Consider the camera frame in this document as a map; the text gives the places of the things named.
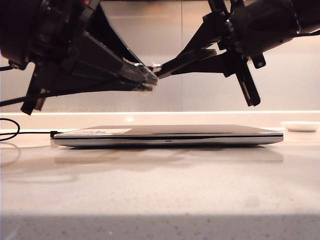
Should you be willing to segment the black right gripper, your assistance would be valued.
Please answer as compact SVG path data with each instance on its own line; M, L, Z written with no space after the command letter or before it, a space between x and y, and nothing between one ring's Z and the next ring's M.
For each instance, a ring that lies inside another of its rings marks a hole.
M247 105L257 106L261 99L248 61L256 69L265 67L263 53L292 40L300 31L293 2L257 0L245 5L243 0L232 0L230 10L223 0L208 3L213 12L203 16L203 23L182 52L204 50L217 42L219 49L226 52L192 62L174 74L222 73L225 77L234 74Z

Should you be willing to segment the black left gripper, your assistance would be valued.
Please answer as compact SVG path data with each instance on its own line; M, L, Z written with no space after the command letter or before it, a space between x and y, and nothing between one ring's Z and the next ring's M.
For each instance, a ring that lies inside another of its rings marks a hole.
M157 76L113 28L98 0L41 0L25 37L21 65L35 68L21 111L47 97L103 91L151 91ZM104 79L88 78L109 73Z

